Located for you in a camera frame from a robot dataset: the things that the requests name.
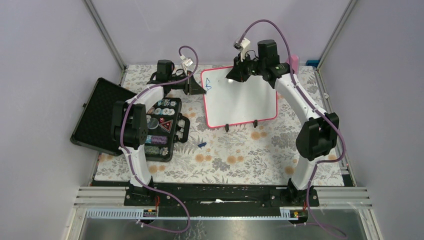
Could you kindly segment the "pink framed whiteboard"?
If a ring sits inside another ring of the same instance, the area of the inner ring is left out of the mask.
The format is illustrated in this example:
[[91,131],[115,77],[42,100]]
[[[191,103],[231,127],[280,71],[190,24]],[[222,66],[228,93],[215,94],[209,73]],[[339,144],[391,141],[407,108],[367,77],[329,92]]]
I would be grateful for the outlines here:
[[206,125],[212,129],[275,119],[277,92],[260,76],[250,76],[246,82],[230,81],[226,75],[231,69],[227,66],[201,72]]

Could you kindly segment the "blue marker cap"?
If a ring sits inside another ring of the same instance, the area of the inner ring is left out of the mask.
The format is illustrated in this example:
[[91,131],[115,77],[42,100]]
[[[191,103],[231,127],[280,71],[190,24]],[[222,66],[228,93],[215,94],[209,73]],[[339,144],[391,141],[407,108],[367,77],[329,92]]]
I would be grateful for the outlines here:
[[202,147],[205,147],[206,145],[207,145],[207,143],[206,143],[206,142],[202,142],[202,143],[198,144],[197,146],[198,146],[199,148],[202,148]]

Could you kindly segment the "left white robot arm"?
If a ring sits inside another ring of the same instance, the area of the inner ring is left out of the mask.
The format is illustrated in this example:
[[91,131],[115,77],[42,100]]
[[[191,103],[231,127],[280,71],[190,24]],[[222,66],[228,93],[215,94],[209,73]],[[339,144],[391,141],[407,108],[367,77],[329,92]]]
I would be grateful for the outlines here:
[[144,206],[152,204],[155,192],[150,186],[152,175],[148,170],[145,143],[148,139],[147,112],[171,90],[184,90],[189,94],[189,83],[194,79],[194,71],[188,67],[198,62],[191,58],[181,57],[181,74],[177,74],[175,65],[170,60],[159,60],[150,80],[142,92],[125,101],[117,101],[112,112],[112,139],[117,142],[122,151],[129,170],[130,184],[140,187],[136,192],[136,199]]

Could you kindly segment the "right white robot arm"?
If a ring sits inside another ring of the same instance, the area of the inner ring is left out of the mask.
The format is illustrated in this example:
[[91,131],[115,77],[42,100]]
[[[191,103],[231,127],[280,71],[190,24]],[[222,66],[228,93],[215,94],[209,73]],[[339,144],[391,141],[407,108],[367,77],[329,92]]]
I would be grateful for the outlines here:
[[336,147],[339,117],[336,113],[327,113],[306,92],[295,74],[293,58],[282,63],[273,39],[259,41],[254,58],[248,54],[250,45],[247,38],[234,43],[239,54],[233,59],[226,78],[244,83],[251,76],[260,76],[286,99],[300,121],[301,129],[295,140],[299,160],[285,191],[287,201],[299,206],[311,191],[317,164]]

